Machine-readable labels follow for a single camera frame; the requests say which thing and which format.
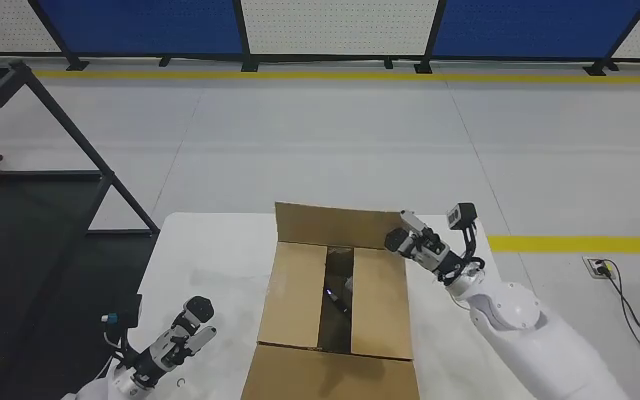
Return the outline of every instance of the yellow tape stripe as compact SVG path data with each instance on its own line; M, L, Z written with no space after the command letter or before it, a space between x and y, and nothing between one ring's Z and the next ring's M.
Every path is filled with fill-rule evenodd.
M489 236L498 253L640 253L640 237Z
M40 78L86 79L314 79L353 81L437 81L483 83L640 84L640 76L405 74L384 72L236 72L236 71L35 71Z

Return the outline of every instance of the cardboard box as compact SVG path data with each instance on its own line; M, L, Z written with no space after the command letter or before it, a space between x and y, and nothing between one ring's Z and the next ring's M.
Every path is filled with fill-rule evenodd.
M399 214L277 203L276 221L242 399L419 399L405 264L383 247Z

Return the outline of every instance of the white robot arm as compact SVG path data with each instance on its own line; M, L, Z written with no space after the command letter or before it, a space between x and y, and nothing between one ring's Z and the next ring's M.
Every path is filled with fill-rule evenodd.
M213 317L211 301L194 296L184 303L171 327L138 353L128 343L127 330L138 325L141 297L138 295L137 302L131 304L132 310L102 317L105 340L113 347L113 358L120 363L109 368L104 378L94 379L77 394L67 394L62 400L142 400L151 394L160 378L182 365L187 357L193 357L215 337L213 326L200 329L201 324ZM120 346L109 341L106 332L109 327L114 327L120 335Z
M463 257L412 212L401 217L406 229L390 232L385 247L431 271L455 300L469 304L471 322L534 397L628 399L598 352L562 317L522 285L486 279L484 261L473 256L473 204L447 214L449 227L464 233Z

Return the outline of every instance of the gray floor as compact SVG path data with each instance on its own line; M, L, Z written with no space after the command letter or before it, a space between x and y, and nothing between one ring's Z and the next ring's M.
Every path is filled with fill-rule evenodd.
M640 87L44 83L159 223L175 211L272 212L276 200L423 214L472 201L489 234L640 236ZM25 90L0 110L0 154L6 170L91 167ZM141 224L110 193L93 226ZM581 256L497 254L496 260L504 279L522 282L556 307L637 396L640 346L610 284L592 280ZM608 256L640 310L639 257Z

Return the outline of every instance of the wall outlet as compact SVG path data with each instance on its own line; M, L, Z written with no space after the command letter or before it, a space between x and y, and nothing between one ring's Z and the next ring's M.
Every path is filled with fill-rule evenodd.
M602 260L601 258L582 257L582 260L584 261L584 265L587 267L587 270L589 271L589 274L592 278L607 279L606 276L598 272L598 267L601 267L603 264L596 264L596 261ZM609 269L609 272L611 272L611 279L616 279L616 271L611 268L610 263L604 262L604 265Z

